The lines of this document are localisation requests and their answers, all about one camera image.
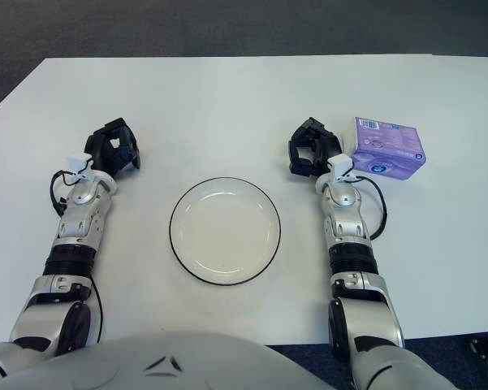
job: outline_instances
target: purple packaging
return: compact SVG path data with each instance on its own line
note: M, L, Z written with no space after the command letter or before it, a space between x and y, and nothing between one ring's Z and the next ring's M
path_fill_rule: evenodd
M360 171L407 179L425 163L416 128L354 118L343 143Z

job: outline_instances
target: robotic hand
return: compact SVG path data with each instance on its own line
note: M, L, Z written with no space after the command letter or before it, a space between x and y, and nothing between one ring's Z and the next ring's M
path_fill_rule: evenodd
M117 148L112 140L119 140ZM85 346L91 318L86 301L95 287L94 258L111 197L117 191L115 175L129 163L140 167L136 138L119 118L89 136L84 153L69 158L68 163L70 171L57 172L50 184L53 206L61 217L58 233L10 342L0 344L0 379ZM56 201L53 187L60 176L72 190Z
M299 157L300 147L314 152L313 162ZM316 191L322 195L332 271L330 347L338 360L350 362L356 388L454 388L404 349L399 321L372 251L374 235L368 233L361 217L361 194L352 185L371 180L355 177L352 159L342 153L337 137L314 118L296 130L289 142L289 155L291 173L318 176ZM385 213L381 230L386 222L383 199L382 204Z

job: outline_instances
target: gray carpet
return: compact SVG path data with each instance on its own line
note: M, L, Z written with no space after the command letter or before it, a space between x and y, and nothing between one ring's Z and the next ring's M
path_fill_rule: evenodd
M432 53L488 56L488 0L0 0L0 101L48 57ZM465 338L408 347L464 389L488 389ZM326 345L284 353L352 388Z

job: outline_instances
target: silver robot arm segment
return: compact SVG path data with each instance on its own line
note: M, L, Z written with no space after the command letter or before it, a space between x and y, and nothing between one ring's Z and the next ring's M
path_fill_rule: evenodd
M115 148L110 141L117 139ZM0 343L0 379L80 349L89 337L91 312L86 301L105 217L117 191L114 176L129 163L140 167L139 150L132 130L119 118L91 135L84 153L68 163L70 171L57 172L50 186L61 217L58 232L9 343ZM72 189L66 199L56 201L53 184L61 175L63 180L69 176L66 184Z

